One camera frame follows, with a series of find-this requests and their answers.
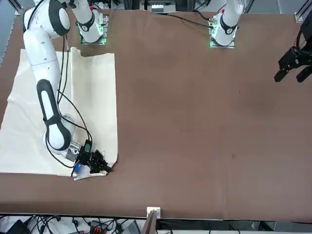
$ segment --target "metal frame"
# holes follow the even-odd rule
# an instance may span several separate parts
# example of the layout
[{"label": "metal frame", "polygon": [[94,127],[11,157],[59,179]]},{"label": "metal frame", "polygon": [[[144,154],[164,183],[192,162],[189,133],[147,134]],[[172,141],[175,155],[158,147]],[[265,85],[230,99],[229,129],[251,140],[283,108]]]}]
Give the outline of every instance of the metal frame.
[{"label": "metal frame", "polygon": [[19,3],[18,0],[8,0],[8,2],[13,6],[13,8],[15,9],[15,15],[20,15],[23,7],[22,5]]},{"label": "metal frame", "polygon": [[301,8],[298,10],[298,12],[294,13],[295,20],[297,23],[302,23],[304,20],[304,14],[307,12],[309,7],[312,5],[312,0],[306,0],[306,2],[301,6]]},{"label": "metal frame", "polygon": [[253,4],[254,4],[254,0],[250,0],[244,12],[248,13],[250,11],[250,8],[253,6]]}]

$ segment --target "metal bracket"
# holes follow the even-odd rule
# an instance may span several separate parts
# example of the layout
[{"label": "metal bracket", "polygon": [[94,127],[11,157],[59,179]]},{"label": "metal bracket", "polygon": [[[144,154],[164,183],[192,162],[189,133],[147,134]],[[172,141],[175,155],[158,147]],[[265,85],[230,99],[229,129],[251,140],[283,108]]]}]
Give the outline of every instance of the metal bracket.
[{"label": "metal bracket", "polygon": [[146,208],[146,217],[148,217],[151,211],[156,211],[157,218],[160,218],[160,207],[147,207]]},{"label": "metal bracket", "polygon": [[297,12],[294,13],[294,18],[296,19],[296,23],[302,23],[303,22],[302,16],[299,17],[297,15]]}]

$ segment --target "black cable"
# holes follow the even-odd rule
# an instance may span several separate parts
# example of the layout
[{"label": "black cable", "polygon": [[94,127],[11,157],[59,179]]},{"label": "black cable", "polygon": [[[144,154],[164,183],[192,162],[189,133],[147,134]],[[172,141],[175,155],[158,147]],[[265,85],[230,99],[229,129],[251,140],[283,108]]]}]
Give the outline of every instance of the black cable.
[{"label": "black cable", "polygon": [[311,52],[301,50],[301,48],[300,48],[300,46],[299,46],[301,34],[302,34],[302,31],[301,31],[301,29],[300,29],[300,30],[299,30],[299,33],[298,33],[298,35],[297,35],[297,38],[296,38],[296,48],[297,48],[297,50],[298,50],[298,52],[299,52],[300,54],[304,54],[304,55],[310,56],[310,55],[311,55]]},{"label": "black cable", "polygon": [[34,220],[36,219],[36,216],[34,215],[33,217],[32,217],[32,219],[26,224],[25,222],[24,222],[24,224],[26,224],[27,226],[29,226]]},{"label": "black cable", "polygon": [[117,233],[116,232],[117,231],[117,225],[122,226],[127,221],[128,221],[128,219],[122,221],[121,223],[117,223],[117,221],[116,221],[116,227],[115,227],[115,230],[112,232],[112,234]]},{"label": "black cable", "polygon": [[199,14],[200,17],[202,17],[204,20],[208,20],[208,21],[210,20],[210,17],[209,17],[209,18],[204,17],[203,14],[202,14],[200,11],[194,10],[194,12],[196,12],[197,14]]},{"label": "black cable", "polygon": [[178,18],[178,19],[185,20],[185,21],[187,21],[187,22],[189,22],[189,23],[196,24],[196,25],[198,25],[198,26],[203,26],[203,27],[206,27],[206,28],[211,28],[211,29],[213,29],[212,26],[205,25],[205,24],[202,24],[202,23],[197,23],[197,22],[191,21],[191,20],[189,20],[189,19],[182,18],[182,17],[180,17],[180,16],[175,16],[175,15],[168,15],[168,16],[176,17],[176,18]]},{"label": "black cable", "polygon": [[44,2],[45,0],[41,0],[40,2],[38,2],[38,4],[35,6],[33,12],[30,14],[29,20],[28,20],[28,24],[27,24],[27,29],[29,29],[31,20],[34,17],[35,12],[37,11],[38,7]]},{"label": "black cable", "polygon": [[42,233],[44,233],[44,229],[45,229],[45,227],[47,227],[48,228],[48,230],[49,230],[49,233],[50,234],[53,234],[53,232],[51,231],[51,229],[50,229],[50,227],[49,227],[49,224],[48,224],[48,222],[50,222],[51,221],[51,219],[52,219],[52,217],[49,219],[49,220],[47,220],[47,217],[40,217],[40,219],[41,219],[41,221],[43,222],[43,225],[41,226],[41,228],[40,228],[40,230],[41,230],[41,234]]},{"label": "black cable", "polygon": [[[63,67],[64,67],[64,51],[65,51],[65,36],[63,36],[63,50],[62,50],[62,66],[60,70],[60,79],[58,83],[58,89],[60,90],[60,84],[62,83],[62,76],[63,76]],[[57,94],[57,101],[59,103],[59,92]]]},{"label": "black cable", "polygon": [[83,219],[83,221],[86,222],[86,224],[88,224],[88,226],[91,226],[91,223],[90,223],[90,222],[87,222],[87,220],[85,220],[85,218],[82,218],[82,219]]},{"label": "black cable", "polygon": [[37,221],[37,223],[33,226],[33,228],[31,229],[31,231],[30,231],[29,234],[31,234],[31,233],[33,232],[33,230],[35,229],[35,227],[38,227],[38,223],[39,223],[40,221],[38,221],[38,218],[37,218],[37,219],[35,218],[35,220]]},{"label": "black cable", "polygon": [[196,11],[196,10],[198,10],[201,6],[203,6],[205,3],[207,3],[207,6],[208,6],[208,4],[211,2],[211,0],[205,0],[205,1],[203,1],[203,3],[199,6],[199,7],[197,7],[194,11]]},{"label": "black cable", "polygon": [[101,9],[95,2],[93,3],[99,10]]},{"label": "black cable", "polygon": [[230,230],[233,230],[233,231],[238,231],[238,234],[240,234],[240,230],[239,230],[239,229],[235,229],[235,228],[233,228],[233,227],[231,226],[231,224],[230,224]]},{"label": "black cable", "polygon": [[51,150],[50,150],[49,147],[48,147],[47,134],[45,134],[45,145],[47,146],[47,149],[48,149],[50,155],[51,155],[56,161],[58,161],[60,164],[62,164],[64,167],[67,167],[67,168],[74,168],[74,167],[76,166],[76,165],[74,165],[74,166],[70,167],[70,166],[64,164],[64,163],[63,163],[62,161],[60,161],[57,157],[54,156],[54,154],[51,152]]},{"label": "black cable", "polygon": [[74,107],[74,109],[77,111],[77,113],[78,113],[78,115],[80,116],[80,118],[81,118],[81,120],[82,120],[82,123],[83,123],[83,125],[84,125],[84,127],[85,127],[85,129],[86,129],[86,131],[87,131],[87,126],[86,126],[86,123],[84,122],[84,120],[83,120],[83,118],[82,118],[82,116],[81,116],[81,114],[80,114],[80,112],[79,112],[79,110],[77,109],[77,107],[71,102],[71,100],[65,95],[65,94],[63,94],[63,96],[64,96],[64,98],[67,100],[67,101],[69,101],[69,103]]},{"label": "black cable", "polygon": [[81,129],[85,130],[85,131],[87,132],[87,135],[88,135],[88,140],[90,140],[91,134],[90,134],[90,132],[88,131],[88,129],[86,129],[86,128],[84,128],[84,127],[78,125],[78,124],[75,124],[74,122],[72,122],[72,121],[66,119],[65,117],[62,117],[62,119],[65,120],[65,121],[67,121],[67,122],[69,122],[69,123],[71,123],[71,124],[73,124],[73,125],[75,125],[75,126],[78,127],[78,128],[81,128]]},{"label": "black cable", "polygon": [[102,223],[101,223],[100,218],[98,218],[98,222],[99,222],[99,224],[100,224],[100,227],[101,227],[101,233],[102,233],[102,232],[103,232],[103,229],[102,229]]},{"label": "black cable", "polygon": [[224,4],[223,6],[221,6],[221,8],[220,8],[217,12],[219,13],[219,11],[221,11],[221,9],[222,9],[223,7],[225,7],[225,5],[226,5],[226,4]]},{"label": "black cable", "polygon": [[75,223],[73,222],[73,225],[75,226],[75,228],[76,228],[76,231],[77,231],[77,234],[79,234],[80,233],[80,231],[78,230],[78,228],[76,227],[76,225],[75,225]]},{"label": "black cable", "polygon": [[110,222],[110,223],[103,229],[103,231],[105,231],[105,230],[111,231],[111,230],[113,229],[114,224],[113,224],[113,226],[111,227],[111,229],[108,229],[108,227],[109,227],[109,225],[111,225],[114,221],[115,221],[115,219],[113,219],[113,220],[108,220],[108,221],[102,223],[102,224],[105,224],[105,223]]},{"label": "black cable", "polygon": [[67,61],[66,61],[66,74],[65,74],[65,82],[64,82],[64,87],[63,87],[63,90],[62,92],[60,93],[60,97],[59,97],[59,100],[58,100],[58,104],[60,103],[60,101],[62,100],[62,97],[64,96],[64,91],[65,91],[65,88],[66,88],[66,84],[67,84],[67,69],[68,69],[68,60],[69,60],[69,50],[67,48]]}]

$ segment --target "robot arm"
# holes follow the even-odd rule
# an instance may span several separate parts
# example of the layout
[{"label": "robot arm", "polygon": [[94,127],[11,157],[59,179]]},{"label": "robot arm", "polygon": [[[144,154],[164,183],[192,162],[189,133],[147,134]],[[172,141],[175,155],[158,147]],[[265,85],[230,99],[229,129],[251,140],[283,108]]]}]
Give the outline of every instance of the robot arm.
[{"label": "robot arm", "polygon": [[[25,12],[24,25],[28,25],[32,10]],[[73,132],[73,127],[69,131],[61,121],[57,105],[60,68],[52,44],[53,38],[64,36],[68,31],[69,17],[61,3],[47,0],[38,7],[29,29],[23,35],[28,60],[36,79],[43,121],[47,127],[47,142],[55,151],[67,150]]]},{"label": "robot arm", "polygon": [[[87,0],[68,1],[84,39],[87,42],[98,40],[103,35],[98,29],[100,22],[98,12],[91,11]],[[74,126],[62,119],[57,104],[61,73],[52,39],[69,32],[69,17],[63,5],[56,0],[41,0],[36,7],[25,12],[23,23],[24,45],[35,75],[43,121],[46,125],[42,139],[44,144],[53,153],[63,155],[71,161],[78,159],[82,165],[90,167],[91,173],[110,171],[101,153],[91,152],[92,142],[86,140],[85,145],[80,146],[72,141]],[[75,155],[71,153],[68,156],[71,146],[75,149],[73,150]]]},{"label": "robot arm", "polygon": [[219,45],[227,46],[232,42],[243,9],[242,0],[227,0],[224,11],[217,14],[217,26],[212,38]]}]

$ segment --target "white cloth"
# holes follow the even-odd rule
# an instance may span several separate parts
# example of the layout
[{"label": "white cloth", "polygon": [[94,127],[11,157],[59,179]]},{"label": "white cloth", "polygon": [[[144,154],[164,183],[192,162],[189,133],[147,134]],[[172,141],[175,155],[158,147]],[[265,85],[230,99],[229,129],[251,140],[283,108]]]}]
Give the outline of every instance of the white cloth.
[{"label": "white cloth", "polygon": [[[57,56],[61,63],[62,52],[57,52]],[[114,54],[82,57],[78,49],[71,48],[69,57],[64,93],[84,118],[93,137],[93,150],[98,149],[103,153],[106,162],[112,167],[118,155]],[[61,90],[65,80],[66,61],[65,52]],[[62,98],[60,110],[63,115],[74,116],[74,122],[83,126],[79,115],[65,98]],[[43,144],[45,129],[35,77],[27,54],[22,49],[0,130],[0,172],[70,176],[72,169],[58,163]],[[86,138],[85,131],[76,128],[74,140],[84,144]],[[73,162],[62,156],[57,158],[69,166],[73,165]],[[88,173],[85,170],[83,177],[90,176]]]}]

